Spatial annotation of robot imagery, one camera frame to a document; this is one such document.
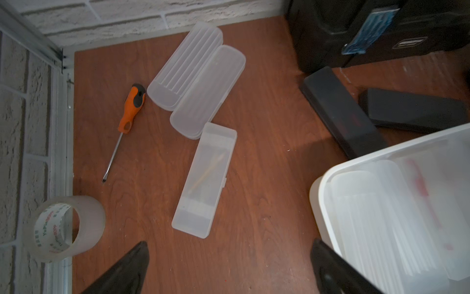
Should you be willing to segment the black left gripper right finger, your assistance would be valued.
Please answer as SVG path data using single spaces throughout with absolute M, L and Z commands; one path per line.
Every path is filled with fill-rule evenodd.
M 381 294 L 320 238 L 313 241 L 310 259 L 321 294 Z

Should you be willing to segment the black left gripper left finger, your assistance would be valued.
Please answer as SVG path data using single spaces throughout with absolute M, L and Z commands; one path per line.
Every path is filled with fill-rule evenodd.
M 82 294 L 140 294 L 148 265 L 148 244 L 141 241 Z

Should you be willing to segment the small translucent pencil case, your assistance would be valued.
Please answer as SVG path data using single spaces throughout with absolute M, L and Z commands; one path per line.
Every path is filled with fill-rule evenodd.
M 395 156 L 452 281 L 470 276 L 470 158 L 456 145 Z

